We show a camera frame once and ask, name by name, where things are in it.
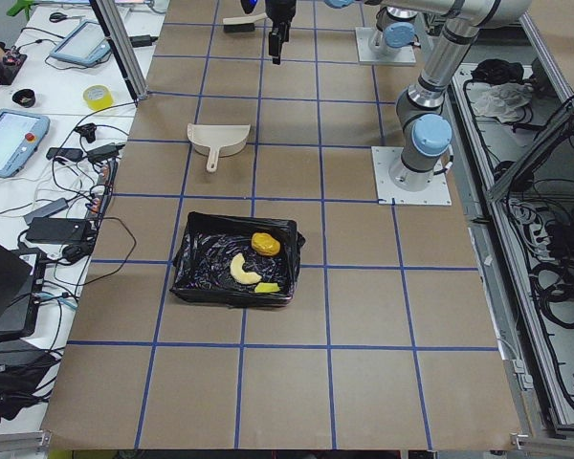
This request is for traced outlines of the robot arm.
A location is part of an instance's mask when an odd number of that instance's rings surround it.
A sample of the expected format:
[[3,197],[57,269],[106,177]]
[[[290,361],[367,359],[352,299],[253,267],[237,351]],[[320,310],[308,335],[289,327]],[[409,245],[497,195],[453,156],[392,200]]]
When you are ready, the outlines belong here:
[[415,43],[414,21],[416,11],[403,10],[395,7],[380,7],[376,15],[376,47],[388,55]]
[[437,114],[446,89],[466,53],[482,29],[503,27],[517,21],[529,9],[528,0],[381,1],[383,7],[437,14],[446,18],[439,38],[416,82],[398,99],[396,114],[405,137],[405,149],[413,147],[411,126],[415,119]]

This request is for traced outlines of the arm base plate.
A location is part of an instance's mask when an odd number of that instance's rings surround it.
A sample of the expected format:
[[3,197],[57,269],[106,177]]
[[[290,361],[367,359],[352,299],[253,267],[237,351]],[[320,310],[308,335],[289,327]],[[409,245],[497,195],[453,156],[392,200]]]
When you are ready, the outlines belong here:
[[452,199],[442,161],[438,159],[432,171],[413,172],[402,163],[402,151],[396,146],[371,148],[377,203],[449,207]]
[[360,64],[414,66],[416,63],[412,46],[415,31],[410,23],[394,23],[381,31],[357,27],[355,34]]

